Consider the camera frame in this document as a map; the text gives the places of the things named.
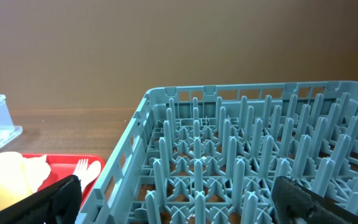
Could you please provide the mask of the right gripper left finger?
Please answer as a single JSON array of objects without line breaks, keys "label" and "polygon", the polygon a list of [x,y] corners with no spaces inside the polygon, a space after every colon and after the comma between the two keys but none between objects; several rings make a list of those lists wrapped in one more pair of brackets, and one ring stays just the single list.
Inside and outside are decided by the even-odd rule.
[{"label": "right gripper left finger", "polygon": [[80,180],[69,175],[0,211],[0,224],[74,224],[82,203]]}]

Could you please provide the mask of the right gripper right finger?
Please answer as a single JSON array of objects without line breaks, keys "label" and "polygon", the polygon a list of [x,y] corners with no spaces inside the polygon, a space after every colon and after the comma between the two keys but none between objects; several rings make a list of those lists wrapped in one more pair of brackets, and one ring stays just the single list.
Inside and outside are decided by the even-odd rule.
[{"label": "right gripper right finger", "polygon": [[279,223],[358,223],[358,177],[330,179],[321,196],[280,176],[275,179],[272,200]]}]

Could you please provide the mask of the yellow plastic cup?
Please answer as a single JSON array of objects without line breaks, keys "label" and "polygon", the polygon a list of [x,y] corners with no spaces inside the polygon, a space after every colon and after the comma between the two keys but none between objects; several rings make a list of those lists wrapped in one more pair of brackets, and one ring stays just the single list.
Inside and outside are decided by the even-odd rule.
[{"label": "yellow plastic cup", "polygon": [[18,152],[0,153],[0,211],[32,195],[24,160]]}]

